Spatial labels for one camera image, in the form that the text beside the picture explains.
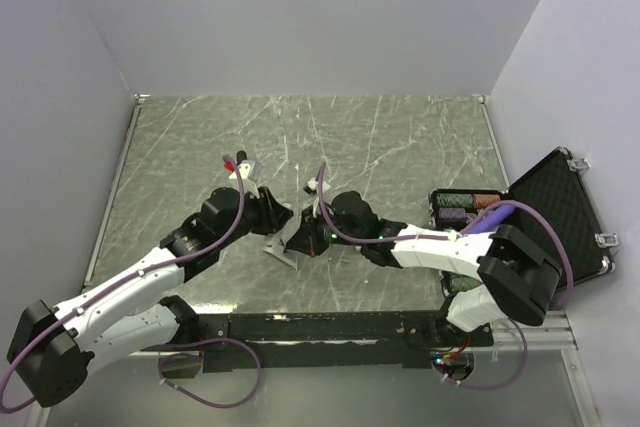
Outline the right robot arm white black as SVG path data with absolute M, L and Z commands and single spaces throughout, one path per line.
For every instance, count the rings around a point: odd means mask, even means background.
M 381 267 L 434 269 L 478 281 L 443 304 L 436 331 L 449 345 L 498 320 L 542 325 L 561 274 L 558 263 L 514 226 L 475 234 L 423 229 L 378 217 L 356 191 L 305 208 L 285 247 L 315 257 L 338 244 L 359 248 Z

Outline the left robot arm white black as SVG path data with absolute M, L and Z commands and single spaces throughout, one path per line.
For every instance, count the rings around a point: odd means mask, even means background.
M 248 234 L 273 238 L 292 210 L 266 187 L 255 193 L 218 188 L 141 260 L 102 284 L 54 307 L 39 300 L 19 318 L 7 352 L 34 402 L 52 407 L 88 376 L 128 354 L 197 336 L 198 316 L 168 290 L 193 279 L 221 251 Z

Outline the blue stapler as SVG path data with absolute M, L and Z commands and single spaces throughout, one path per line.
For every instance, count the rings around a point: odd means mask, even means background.
M 244 150 L 239 150 L 236 153 L 236 163 L 241 164 L 248 159 L 247 153 Z

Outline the white stapler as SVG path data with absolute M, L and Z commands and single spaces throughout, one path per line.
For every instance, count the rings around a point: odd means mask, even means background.
M 298 270 L 298 262 L 286 253 L 286 243 L 282 230 L 267 236 L 264 240 L 263 252 L 282 264 Z

